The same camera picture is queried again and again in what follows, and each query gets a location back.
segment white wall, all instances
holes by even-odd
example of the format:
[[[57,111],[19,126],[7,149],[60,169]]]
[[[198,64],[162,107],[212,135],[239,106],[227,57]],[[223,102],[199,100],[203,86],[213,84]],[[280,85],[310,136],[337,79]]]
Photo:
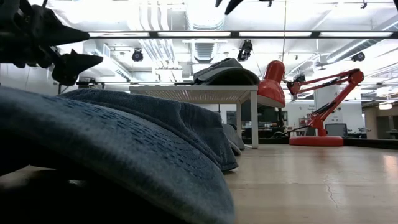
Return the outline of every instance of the white wall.
[[[361,102],[343,102],[341,112],[343,113],[343,123],[347,124],[348,129],[358,132],[358,128],[365,127]]]
[[[287,122],[289,126],[298,127],[299,118],[304,118],[306,114],[315,110],[313,102],[290,102],[286,103],[286,107],[282,111],[287,111]],[[342,102],[341,113],[343,114],[342,123],[347,124],[348,129],[353,132],[358,132],[358,128],[365,126],[362,119],[362,106],[361,102]]]
[[[0,64],[0,83],[2,86],[20,90],[55,96],[58,94],[58,85],[54,84],[51,72],[43,68],[17,68],[11,64]],[[67,91],[77,89],[69,87]]]
[[[198,105],[211,111],[218,111],[218,105]],[[220,105],[221,119],[223,123],[226,123],[226,112],[236,111],[236,105]],[[286,107],[282,108],[282,111],[287,111],[287,125],[299,127],[299,119],[304,118],[307,114],[315,111],[315,105],[313,102],[302,102],[295,101],[286,103]],[[358,132],[358,128],[365,127],[365,123],[362,118],[362,106],[361,102],[342,102],[341,112],[343,113],[342,123],[347,124],[348,129],[352,129],[353,132]]]
[[[377,139],[377,107],[364,109],[366,128],[370,131],[366,133],[368,139]]]

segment ceiling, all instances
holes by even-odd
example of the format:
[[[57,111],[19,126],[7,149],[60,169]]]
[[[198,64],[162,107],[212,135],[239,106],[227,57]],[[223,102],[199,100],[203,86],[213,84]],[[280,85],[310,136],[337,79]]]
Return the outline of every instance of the ceiling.
[[[31,0],[32,4],[41,1]],[[372,0],[365,9],[361,9],[363,0],[274,0],[271,7],[268,2],[244,0],[230,15],[223,12],[229,1],[224,0],[219,9],[215,9],[215,0],[50,0],[47,7],[52,8],[64,24],[85,31],[104,30],[139,30],[144,28],[142,13],[149,11],[149,30],[165,30],[160,16],[158,25],[151,20],[152,6],[167,8],[167,25],[170,30],[187,30],[190,28],[187,16],[198,22],[211,24],[222,20],[223,30],[381,30],[380,26],[388,21],[398,22],[397,9],[392,0]],[[151,60],[142,40],[137,39],[99,39],[90,40],[90,44],[100,51],[103,45],[111,50],[111,61],[127,72],[137,82],[172,82],[189,81],[195,71],[210,66],[210,63],[198,63],[193,57],[191,40],[172,39],[172,51],[178,68],[169,69],[169,74],[159,68],[160,62]],[[242,39],[217,40],[212,63],[226,57],[237,57]],[[304,73],[307,80],[332,75],[352,68],[360,68],[366,78],[364,83],[396,82],[398,83],[398,40],[383,40],[363,49],[366,59],[363,62],[341,60],[326,65],[326,70],[319,71],[316,62],[326,62],[333,52],[352,43],[353,39],[253,39],[253,52],[242,66],[263,76],[266,67],[272,60],[285,63],[286,78]],[[167,58],[166,45],[161,45],[161,56]],[[144,59],[133,62],[134,49],[143,49]],[[103,79],[107,82],[120,82],[109,65],[100,65],[86,73],[88,76]],[[376,96],[379,86],[360,86],[363,96]]]

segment fluorescent light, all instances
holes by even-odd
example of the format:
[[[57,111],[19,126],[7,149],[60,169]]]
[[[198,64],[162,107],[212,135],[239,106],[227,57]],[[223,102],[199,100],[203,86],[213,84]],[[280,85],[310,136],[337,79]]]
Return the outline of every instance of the fluorescent light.
[[[311,32],[240,32],[240,37],[309,37]]]
[[[320,37],[389,37],[392,32],[321,32]]]
[[[227,40],[218,40],[218,39],[200,39],[200,40],[195,40],[195,39],[190,39],[190,40],[182,40],[184,44],[196,44],[196,43],[201,43],[201,44],[226,44],[228,43]]]
[[[190,31],[190,32],[159,32],[159,37],[229,37],[230,32]]]
[[[392,108],[392,104],[390,103],[385,103],[385,104],[380,104],[379,109],[380,110],[389,110]]]
[[[90,32],[90,37],[149,37],[148,32]]]
[[[106,82],[106,86],[130,86],[131,84],[129,82]]]

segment wooden table surface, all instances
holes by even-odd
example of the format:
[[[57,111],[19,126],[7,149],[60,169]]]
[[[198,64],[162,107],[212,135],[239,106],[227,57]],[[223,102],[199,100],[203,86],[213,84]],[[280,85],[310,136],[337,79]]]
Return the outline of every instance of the wooden table surface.
[[[263,145],[238,162],[236,223],[398,223],[398,151]]]

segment desk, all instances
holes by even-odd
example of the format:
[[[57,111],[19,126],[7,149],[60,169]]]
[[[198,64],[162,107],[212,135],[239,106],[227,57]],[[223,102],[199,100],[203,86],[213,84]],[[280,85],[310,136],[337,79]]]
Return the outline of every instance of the desk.
[[[238,224],[396,223],[398,151],[260,145],[225,175]]]
[[[197,104],[236,104],[237,133],[242,133],[241,105],[251,100],[252,148],[259,145],[257,86],[130,86],[130,93]]]

